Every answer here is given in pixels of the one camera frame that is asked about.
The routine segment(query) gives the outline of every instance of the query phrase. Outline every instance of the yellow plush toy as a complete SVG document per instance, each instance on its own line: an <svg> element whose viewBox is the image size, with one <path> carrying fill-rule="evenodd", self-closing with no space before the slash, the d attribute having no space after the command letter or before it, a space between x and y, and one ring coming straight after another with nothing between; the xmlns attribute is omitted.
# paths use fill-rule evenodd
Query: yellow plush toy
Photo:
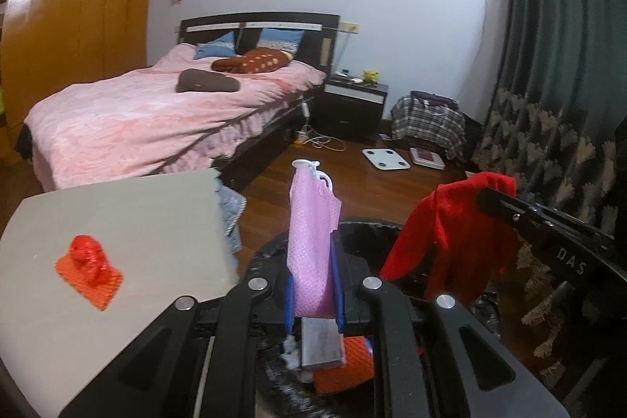
<svg viewBox="0 0 627 418"><path fill-rule="evenodd" d="M376 84L379 80L379 72L377 70L364 70L364 74L361 76L364 82L372 82Z"/></svg>

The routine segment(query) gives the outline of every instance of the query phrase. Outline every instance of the pink mesh fabric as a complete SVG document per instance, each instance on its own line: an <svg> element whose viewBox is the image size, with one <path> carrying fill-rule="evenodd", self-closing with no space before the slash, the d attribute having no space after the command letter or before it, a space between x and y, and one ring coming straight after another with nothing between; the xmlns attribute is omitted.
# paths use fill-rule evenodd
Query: pink mesh fabric
<svg viewBox="0 0 627 418"><path fill-rule="evenodd" d="M296 169L290 189L287 267L294 277L296 317L333 317L330 234L337 228L341 201L311 168Z"/></svg>

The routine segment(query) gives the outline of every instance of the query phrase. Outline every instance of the nightstand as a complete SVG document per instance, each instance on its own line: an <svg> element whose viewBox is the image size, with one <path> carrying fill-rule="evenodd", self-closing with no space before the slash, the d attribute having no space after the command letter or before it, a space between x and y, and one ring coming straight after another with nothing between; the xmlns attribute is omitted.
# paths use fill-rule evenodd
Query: nightstand
<svg viewBox="0 0 627 418"><path fill-rule="evenodd" d="M328 77L315 99L312 126L320 134L370 144L376 140L388 87Z"/></svg>

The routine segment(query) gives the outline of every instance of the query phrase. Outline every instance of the orange knitted mat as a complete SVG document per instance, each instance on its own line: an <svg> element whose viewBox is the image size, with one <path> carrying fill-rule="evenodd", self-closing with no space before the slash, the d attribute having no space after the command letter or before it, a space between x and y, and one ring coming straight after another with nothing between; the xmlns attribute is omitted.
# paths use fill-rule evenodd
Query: orange knitted mat
<svg viewBox="0 0 627 418"><path fill-rule="evenodd" d="M344 392L374 377L372 355L364 337L344 337L344 351L346 365L313 373L313 385L318 395Z"/></svg>
<svg viewBox="0 0 627 418"><path fill-rule="evenodd" d="M123 279L122 273L111 267L105 279L99 279L95 284L90 284L85 280L83 273L76 267L70 254L65 254L61 257L54 265L54 268L68 284L100 310L104 310L109 306Z"/></svg>

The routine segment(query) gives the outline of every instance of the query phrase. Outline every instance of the plaid cloth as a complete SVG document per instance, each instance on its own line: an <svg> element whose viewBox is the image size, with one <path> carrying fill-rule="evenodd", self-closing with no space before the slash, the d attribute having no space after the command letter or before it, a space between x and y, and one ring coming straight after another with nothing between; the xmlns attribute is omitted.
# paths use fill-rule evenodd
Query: plaid cloth
<svg viewBox="0 0 627 418"><path fill-rule="evenodd" d="M392 139L416 137L446 150L446 158L463 161L466 128L464 116L446 106L433 107L403 96L392 109Z"/></svg>

